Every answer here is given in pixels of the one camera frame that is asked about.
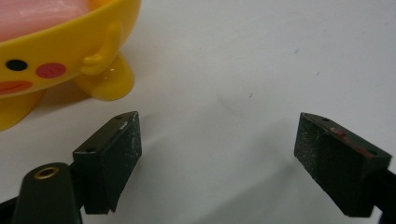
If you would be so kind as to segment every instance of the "toy foot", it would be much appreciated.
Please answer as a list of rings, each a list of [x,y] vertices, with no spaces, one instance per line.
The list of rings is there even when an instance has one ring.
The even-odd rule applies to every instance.
[[[0,99],[0,131],[8,129],[26,117],[45,91]]]
[[[95,76],[81,75],[73,80],[91,97],[112,101],[131,91],[134,86],[134,73],[125,59],[118,55],[103,73]]]

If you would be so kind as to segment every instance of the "toy eye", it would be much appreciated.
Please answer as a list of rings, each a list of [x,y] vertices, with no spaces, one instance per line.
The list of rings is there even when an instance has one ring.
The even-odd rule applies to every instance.
[[[27,68],[27,63],[22,60],[9,60],[6,63],[6,67],[12,71],[23,71]]]

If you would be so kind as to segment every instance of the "red mark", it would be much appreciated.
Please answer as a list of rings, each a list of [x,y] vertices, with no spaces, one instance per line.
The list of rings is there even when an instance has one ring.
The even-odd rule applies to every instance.
[[[29,89],[31,86],[32,83],[28,81],[0,82],[0,95],[6,95],[18,91],[24,91]]]
[[[66,67],[61,63],[45,63],[35,70],[39,77],[54,78],[63,75]]]
[[[369,151],[367,151],[366,149],[362,148],[362,147],[358,147],[356,146],[348,137],[347,134],[344,133],[343,130],[341,129],[336,129],[336,128],[330,128],[330,131],[332,133],[334,133],[335,135],[337,135],[338,137],[340,137],[341,139],[343,139],[347,144],[349,144],[350,146],[354,147],[356,150],[358,150],[363,156],[365,156],[368,159],[371,159],[374,155],[372,153],[370,153]]]

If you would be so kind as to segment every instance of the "pink object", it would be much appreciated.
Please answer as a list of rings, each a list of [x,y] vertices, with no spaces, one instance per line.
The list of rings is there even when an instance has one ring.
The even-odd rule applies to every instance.
[[[50,28],[89,11],[88,0],[0,0],[0,41]]]
[[[35,72],[39,77],[54,78],[63,75],[66,67],[61,63],[46,63],[39,66]]]

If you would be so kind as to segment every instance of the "orange mouth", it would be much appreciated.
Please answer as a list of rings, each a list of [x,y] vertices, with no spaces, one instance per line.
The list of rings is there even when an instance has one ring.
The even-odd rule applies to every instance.
[[[6,95],[18,91],[24,91],[29,89],[31,86],[32,83],[28,81],[0,82],[0,95]]]

